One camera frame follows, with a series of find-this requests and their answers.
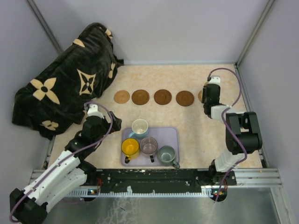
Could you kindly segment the light woven rattan coaster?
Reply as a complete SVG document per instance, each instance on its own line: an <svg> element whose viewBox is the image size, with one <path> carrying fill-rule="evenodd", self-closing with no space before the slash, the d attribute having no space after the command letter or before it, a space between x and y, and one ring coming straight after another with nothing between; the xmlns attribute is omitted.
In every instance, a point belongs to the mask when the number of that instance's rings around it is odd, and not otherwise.
<svg viewBox="0 0 299 224"><path fill-rule="evenodd" d="M200 102L202 102L202 96L203 96L203 92L200 91L200 92L198 93L198 99L199 99Z"/></svg>
<svg viewBox="0 0 299 224"><path fill-rule="evenodd" d="M126 90L117 91L114 95L114 101L118 104L124 104L130 99L130 94Z"/></svg>

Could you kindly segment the dark brown wooden coaster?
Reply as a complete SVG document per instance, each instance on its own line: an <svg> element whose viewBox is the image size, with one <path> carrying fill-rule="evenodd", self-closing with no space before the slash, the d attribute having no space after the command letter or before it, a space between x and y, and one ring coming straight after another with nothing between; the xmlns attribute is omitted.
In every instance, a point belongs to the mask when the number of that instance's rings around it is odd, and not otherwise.
<svg viewBox="0 0 299 224"><path fill-rule="evenodd" d="M189 91L180 91L176 95L176 102L180 106L191 106L194 103L194 95Z"/></svg>
<svg viewBox="0 0 299 224"><path fill-rule="evenodd" d="M154 101L159 105L166 105L172 100L172 95L168 90L160 89L154 94Z"/></svg>
<svg viewBox="0 0 299 224"><path fill-rule="evenodd" d="M133 92L131 99L136 105L144 105L149 101L150 95L146 90L136 90Z"/></svg>

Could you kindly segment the grey green mug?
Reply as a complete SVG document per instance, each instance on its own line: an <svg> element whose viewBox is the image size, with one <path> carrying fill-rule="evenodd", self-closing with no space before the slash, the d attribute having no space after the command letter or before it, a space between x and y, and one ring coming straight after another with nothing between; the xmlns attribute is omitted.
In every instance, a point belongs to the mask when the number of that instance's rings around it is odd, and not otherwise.
<svg viewBox="0 0 299 224"><path fill-rule="evenodd" d="M157 158L159 160L159 163L163 166L180 169L180 164L176 161L177 153L171 146L161 147L157 154Z"/></svg>

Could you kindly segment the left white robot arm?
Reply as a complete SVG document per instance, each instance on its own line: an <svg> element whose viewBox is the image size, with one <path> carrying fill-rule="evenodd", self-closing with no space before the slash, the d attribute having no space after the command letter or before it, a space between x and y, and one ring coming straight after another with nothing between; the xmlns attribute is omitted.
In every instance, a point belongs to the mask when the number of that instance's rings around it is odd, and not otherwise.
<svg viewBox="0 0 299 224"><path fill-rule="evenodd" d="M51 209L73 189L97 180L97 169L85 161L111 133L121 130L122 120L108 112L108 122L100 112L87 116L82 130L65 146L56 161L23 190L9 196L12 223L41 224Z"/></svg>

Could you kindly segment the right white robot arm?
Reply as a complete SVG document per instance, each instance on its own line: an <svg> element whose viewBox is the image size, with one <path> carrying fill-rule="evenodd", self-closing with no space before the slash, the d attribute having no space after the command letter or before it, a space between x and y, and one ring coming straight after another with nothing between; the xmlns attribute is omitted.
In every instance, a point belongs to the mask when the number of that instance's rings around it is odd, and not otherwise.
<svg viewBox="0 0 299 224"><path fill-rule="evenodd" d="M226 176L249 154L261 149L263 140L255 112L238 112L220 103L221 88L218 84L205 83L201 102L209 118L225 126L226 149L211 162L204 184L224 183Z"/></svg>

